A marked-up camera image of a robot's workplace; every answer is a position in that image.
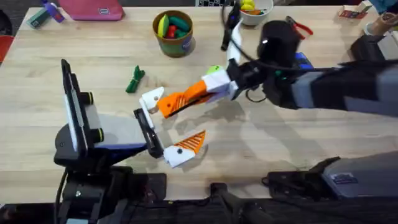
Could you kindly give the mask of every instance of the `white bowl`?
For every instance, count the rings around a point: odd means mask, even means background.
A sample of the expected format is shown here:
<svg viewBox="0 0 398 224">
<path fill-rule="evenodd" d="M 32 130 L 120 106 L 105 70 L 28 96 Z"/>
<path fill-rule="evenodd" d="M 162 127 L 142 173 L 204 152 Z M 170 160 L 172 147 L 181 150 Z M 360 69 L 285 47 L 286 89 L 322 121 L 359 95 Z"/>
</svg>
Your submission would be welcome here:
<svg viewBox="0 0 398 224">
<path fill-rule="evenodd" d="M 256 9 L 262 9 L 263 10 L 263 15 L 250 15 L 245 12 L 241 11 L 241 17 L 243 18 L 243 24 L 248 25 L 248 26 L 256 26 L 260 24 L 268 15 L 269 12 L 271 12 L 272 8 L 274 7 L 274 2 L 273 0 L 253 0 Z"/>
</svg>

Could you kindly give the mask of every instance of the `green object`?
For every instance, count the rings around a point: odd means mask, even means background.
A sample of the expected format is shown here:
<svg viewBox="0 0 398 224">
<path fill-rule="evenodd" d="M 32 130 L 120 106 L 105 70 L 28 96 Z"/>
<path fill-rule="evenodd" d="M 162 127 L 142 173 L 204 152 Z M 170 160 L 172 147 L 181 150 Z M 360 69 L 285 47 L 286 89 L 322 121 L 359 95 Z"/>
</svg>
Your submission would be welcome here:
<svg viewBox="0 0 398 224">
<path fill-rule="evenodd" d="M 171 24 L 177 26 L 180 30 L 184 31 L 184 32 L 189 32 L 190 28 L 187 22 L 185 22 L 185 20 L 172 16 L 169 18 L 169 21 Z"/>
<path fill-rule="evenodd" d="M 177 30 L 175 31 L 175 38 L 184 37 L 186 34 L 187 34 L 186 32 L 183 32 L 183 31 L 177 29 Z"/>
<path fill-rule="evenodd" d="M 139 66 L 136 66 L 136 69 L 134 69 L 134 74 L 132 76 L 132 79 L 130 81 L 130 84 L 126 88 L 126 93 L 135 93 L 138 87 L 138 83 L 141 81 L 141 78 L 143 78 L 145 75 L 144 70 L 140 70 Z"/>
<path fill-rule="evenodd" d="M 39 12 L 34 14 L 32 17 L 30 17 L 26 23 L 33 29 L 39 28 L 43 23 L 49 19 L 51 16 L 47 12 L 45 8 L 41 9 Z"/>
<path fill-rule="evenodd" d="M 221 65 L 213 65 L 207 70 L 206 75 L 217 72 L 219 69 L 223 68 Z"/>
<path fill-rule="evenodd" d="M 281 70 L 276 70 L 275 71 L 275 75 L 278 77 L 279 75 L 281 75 L 282 74 L 282 71 Z"/>
</svg>

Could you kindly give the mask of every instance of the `red pliers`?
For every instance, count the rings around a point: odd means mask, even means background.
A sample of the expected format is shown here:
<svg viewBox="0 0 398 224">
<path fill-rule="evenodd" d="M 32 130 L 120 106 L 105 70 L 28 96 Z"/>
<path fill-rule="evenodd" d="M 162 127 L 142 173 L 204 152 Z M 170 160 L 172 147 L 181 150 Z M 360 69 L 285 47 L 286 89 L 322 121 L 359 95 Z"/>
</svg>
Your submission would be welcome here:
<svg viewBox="0 0 398 224">
<path fill-rule="evenodd" d="M 313 31 L 309 27 L 307 27 L 307 26 L 305 26 L 305 25 L 303 25 L 301 23 L 296 22 L 290 16 L 286 16 L 286 22 L 289 23 L 293 27 L 293 29 L 296 31 L 296 33 L 298 34 L 298 36 L 302 40 L 305 39 L 305 37 L 300 33 L 300 31 L 297 28 L 301 28 L 301 29 L 307 31 L 310 35 L 313 35 Z"/>
</svg>

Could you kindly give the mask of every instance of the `yellow object in bowl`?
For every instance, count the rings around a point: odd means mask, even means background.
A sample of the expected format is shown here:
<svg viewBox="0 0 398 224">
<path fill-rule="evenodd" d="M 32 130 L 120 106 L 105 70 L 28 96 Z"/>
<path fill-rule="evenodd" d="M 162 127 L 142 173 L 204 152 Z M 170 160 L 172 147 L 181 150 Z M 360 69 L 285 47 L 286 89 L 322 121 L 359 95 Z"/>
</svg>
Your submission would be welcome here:
<svg viewBox="0 0 398 224">
<path fill-rule="evenodd" d="M 159 21 L 159 25 L 157 27 L 157 35 L 159 37 L 164 37 L 167 33 L 167 29 L 169 29 L 169 17 L 165 14 Z"/>
<path fill-rule="evenodd" d="M 253 0 L 242 0 L 242 1 L 241 1 L 241 5 L 243 6 L 243 5 L 245 5 L 245 4 L 251 5 L 253 8 L 256 7 L 256 5 L 254 4 L 254 1 L 253 1 Z"/>
<path fill-rule="evenodd" d="M 250 4 L 244 4 L 241 7 L 242 10 L 254 10 L 254 7 Z"/>
</svg>

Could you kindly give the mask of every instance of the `cup of markers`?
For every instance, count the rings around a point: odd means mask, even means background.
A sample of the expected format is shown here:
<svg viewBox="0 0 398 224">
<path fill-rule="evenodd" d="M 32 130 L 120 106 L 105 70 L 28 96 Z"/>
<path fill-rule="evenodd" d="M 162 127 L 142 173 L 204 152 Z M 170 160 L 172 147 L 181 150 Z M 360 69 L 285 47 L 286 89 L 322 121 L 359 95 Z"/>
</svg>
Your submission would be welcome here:
<svg viewBox="0 0 398 224">
<path fill-rule="evenodd" d="M 155 17 L 152 28 L 160 48 L 169 57 L 183 57 L 191 51 L 193 23 L 184 12 L 162 12 Z"/>
</svg>

